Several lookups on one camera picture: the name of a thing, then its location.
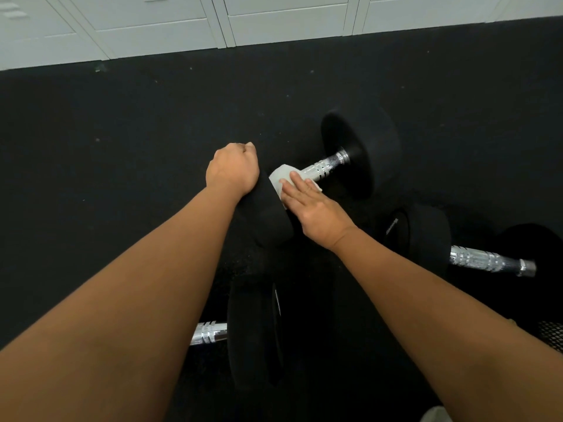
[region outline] dumbbell handle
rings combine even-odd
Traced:
[[[207,321],[195,326],[194,335],[191,337],[192,345],[211,344],[227,339],[227,323]]]
[[[350,156],[344,150],[339,148],[338,152],[324,160],[317,161],[309,167],[303,169],[301,172],[305,178],[309,178],[315,182],[326,178],[338,166],[350,163]]]
[[[534,261],[508,258],[498,253],[460,246],[452,246],[450,264],[489,272],[510,272],[518,277],[534,277],[537,270]]]

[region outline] hand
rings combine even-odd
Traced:
[[[227,186],[238,198],[248,194],[258,180],[258,157],[252,142],[229,143],[215,151],[206,172],[207,187]]]
[[[334,245],[357,226],[336,201],[319,191],[311,179],[304,181],[296,171],[289,177],[295,186],[280,179],[283,184],[281,200],[297,216],[307,237],[333,250]]]

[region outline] dumbbell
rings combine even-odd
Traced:
[[[393,122],[382,108],[376,106],[369,112],[331,111],[323,117],[320,129],[327,158],[303,170],[315,182],[338,171],[351,195],[366,198],[398,172],[400,142]],[[262,247],[278,246],[293,237],[293,225],[263,169],[256,187],[239,203],[238,211]]]
[[[502,308],[505,316],[517,319],[518,325],[522,320],[563,321],[559,291],[563,240],[544,226],[512,226],[493,240],[492,251],[469,249],[452,245],[444,212],[415,204],[393,212],[383,244],[440,277],[445,277],[448,266],[496,273],[491,281],[479,282],[483,277],[475,277],[479,283],[473,281],[468,288],[480,300]]]
[[[231,284],[227,323],[198,323],[190,346],[227,340],[229,366],[237,389],[275,386],[283,375],[281,310],[275,284],[262,277]]]

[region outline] round weight plate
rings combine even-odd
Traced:
[[[283,373],[281,314],[275,284],[247,277],[231,285],[227,347],[237,389],[271,387]]]
[[[384,246],[444,277],[452,248],[447,217],[435,207],[419,204],[396,210],[390,217]]]
[[[368,113],[338,109],[325,115],[321,135],[328,156],[344,148],[350,164],[338,175],[348,192],[357,198],[369,197],[381,184],[398,173],[400,141],[393,122],[376,107]]]
[[[493,250],[511,258],[531,259],[537,266],[533,278],[503,275],[503,295],[508,301],[511,318],[525,330],[529,330],[528,325],[537,328],[538,321],[563,322],[559,286],[563,240],[544,226],[528,223],[510,227],[500,234]]]
[[[293,237],[293,225],[270,179],[260,169],[258,182],[237,206],[250,234],[264,248],[278,246]]]

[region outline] white wipe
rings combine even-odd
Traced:
[[[303,174],[302,170],[296,169],[293,166],[288,166],[287,164],[282,164],[277,169],[275,169],[272,172],[272,174],[270,175],[270,182],[272,183],[272,185],[274,186],[274,189],[278,193],[278,197],[280,197],[282,195],[282,184],[280,183],[280,179],[286,179],[290,184],[295,185],[293,183],[293,181],[289,178],[289,174],[292,171],[298,172],[299,176],[301,176],[301,179],[303,179],[303,180],[307,179],[307,177]],[[317,185],[316,182],[313,182],[313,183],[316,185],[316,187],[319,189],[319,191],[322,191],[322,189],[320,188],[320,186]]]

